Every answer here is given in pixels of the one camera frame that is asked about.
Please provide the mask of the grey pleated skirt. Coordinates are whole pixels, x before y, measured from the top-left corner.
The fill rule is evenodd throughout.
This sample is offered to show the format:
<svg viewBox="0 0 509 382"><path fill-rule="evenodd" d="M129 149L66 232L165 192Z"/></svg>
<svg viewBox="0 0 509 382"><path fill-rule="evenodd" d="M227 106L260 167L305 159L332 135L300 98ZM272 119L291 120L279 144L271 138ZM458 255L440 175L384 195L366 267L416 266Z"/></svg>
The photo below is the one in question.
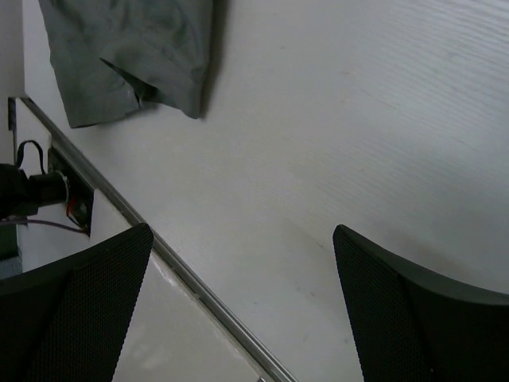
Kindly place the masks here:
<svg viewBox="0 0 509 382"><path fill-rule="evenodd" d="M201 115L212 1L41 1L68 124L124 119L148 103Z"/></svg>

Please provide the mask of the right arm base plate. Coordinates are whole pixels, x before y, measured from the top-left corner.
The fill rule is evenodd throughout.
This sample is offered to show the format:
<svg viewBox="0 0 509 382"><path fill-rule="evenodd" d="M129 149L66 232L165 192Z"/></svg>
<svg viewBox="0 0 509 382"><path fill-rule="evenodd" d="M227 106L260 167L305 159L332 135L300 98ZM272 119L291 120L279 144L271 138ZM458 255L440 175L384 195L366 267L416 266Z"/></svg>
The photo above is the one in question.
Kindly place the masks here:
<svg viewBox="0 0 509 382"><path fill-rule="evenodd" d="M75 166L54 147L48 151L48 169L62 173L67 178L69 193L65 202L66 216L77 228L90 236L94 189Z"/></svg>

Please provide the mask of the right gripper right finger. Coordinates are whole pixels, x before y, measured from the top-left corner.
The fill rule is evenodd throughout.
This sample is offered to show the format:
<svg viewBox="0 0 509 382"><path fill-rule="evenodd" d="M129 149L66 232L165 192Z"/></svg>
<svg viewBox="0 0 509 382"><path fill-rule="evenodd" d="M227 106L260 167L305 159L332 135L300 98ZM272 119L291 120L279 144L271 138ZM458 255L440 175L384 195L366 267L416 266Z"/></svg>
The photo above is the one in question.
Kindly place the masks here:
<svg viewBox="0 0 509 382"><path fill-rule="evenodd" d="M506 381L508 296L412 263L345 225L333 246L365 381Z"/></svg>

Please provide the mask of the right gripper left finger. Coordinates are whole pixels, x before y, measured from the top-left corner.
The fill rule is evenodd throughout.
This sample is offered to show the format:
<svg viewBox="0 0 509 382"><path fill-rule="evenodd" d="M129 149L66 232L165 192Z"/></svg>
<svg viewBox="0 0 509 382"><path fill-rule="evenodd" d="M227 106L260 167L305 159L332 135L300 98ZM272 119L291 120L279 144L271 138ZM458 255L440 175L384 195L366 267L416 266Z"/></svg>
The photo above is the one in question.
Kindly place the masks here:
<svg viewBox="0 0 509 382"><path fill-rule="evenodd" d="M153 248L148 224L1 281L3 381L110 381Z"/></svg>

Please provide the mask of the aluminium front rail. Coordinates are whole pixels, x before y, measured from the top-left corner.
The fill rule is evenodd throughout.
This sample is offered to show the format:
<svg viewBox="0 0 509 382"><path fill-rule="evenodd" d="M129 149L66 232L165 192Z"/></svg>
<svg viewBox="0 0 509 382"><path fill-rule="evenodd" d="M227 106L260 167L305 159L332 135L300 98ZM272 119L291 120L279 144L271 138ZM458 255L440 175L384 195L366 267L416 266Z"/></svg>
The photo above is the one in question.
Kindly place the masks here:
<svg viewBox="0 0 509 382"><path fill-rule="evenodd" d="M100 190L130 224L145 220L122 194L88 161L60 128L29 97L19 99L39 122L49 131L56 149L76 172L91 186ZM233 336L261 369L274 381L295 381L296 378L268 350L268 348L224 305L210 288L191 270L180 256L162 239L153 234L153 249L180 281L190 290L200 304Z"/></svg>

